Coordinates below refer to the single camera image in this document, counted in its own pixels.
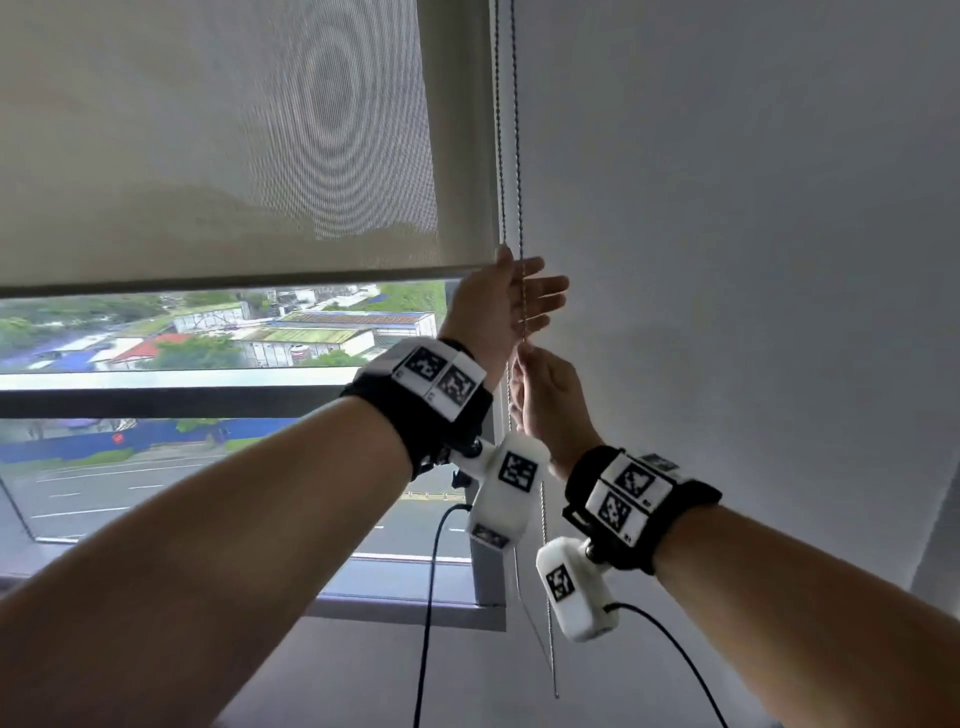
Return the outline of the beige roller blind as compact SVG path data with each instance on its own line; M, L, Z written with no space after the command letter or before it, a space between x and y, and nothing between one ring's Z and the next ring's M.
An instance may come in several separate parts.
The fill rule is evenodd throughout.
M490 0L0 0L0 299L460 277Z

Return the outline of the person's right hand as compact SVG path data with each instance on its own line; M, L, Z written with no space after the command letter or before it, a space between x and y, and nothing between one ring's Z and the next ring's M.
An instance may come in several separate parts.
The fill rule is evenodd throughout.
M534 438L549 450L550 468L554 476L566 481L579 460L587 452L603 446L604 441L594 428L576 368L554 352L538 348L547 353L557 390L557 409L549 421L547 434Z

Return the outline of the person's left forearm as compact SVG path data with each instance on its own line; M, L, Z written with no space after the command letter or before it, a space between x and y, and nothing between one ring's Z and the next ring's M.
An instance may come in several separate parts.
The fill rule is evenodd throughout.
M344 397L114 519L0 598L0 728L206 728L411 480Z

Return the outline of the person's right forearm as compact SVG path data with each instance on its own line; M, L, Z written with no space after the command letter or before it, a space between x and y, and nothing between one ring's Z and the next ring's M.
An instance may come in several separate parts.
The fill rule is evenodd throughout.
M960 728L960 621L911 593L721 505L654 568L784 728Z

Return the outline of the person's left hand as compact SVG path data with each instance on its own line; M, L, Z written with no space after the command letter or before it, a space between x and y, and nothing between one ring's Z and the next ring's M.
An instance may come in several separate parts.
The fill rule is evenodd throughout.
M486 372L484 386L497 390L513 351L523 338L520 321L551 315L567 303L568 289L552 297L526 297L527 278L543 275L546 261L541 257L515 259L512 281L497 281L491 274L494 263L465 277L453 294L439 337L465 346Z

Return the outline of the grey window frame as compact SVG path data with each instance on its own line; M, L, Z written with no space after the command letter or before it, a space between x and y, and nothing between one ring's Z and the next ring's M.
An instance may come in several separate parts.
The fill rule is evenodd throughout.
M354 368L0 374L0 596L151 497L333 401ZM476 486L415 480L307 609L417 625L506 626L502 558L467 537Z

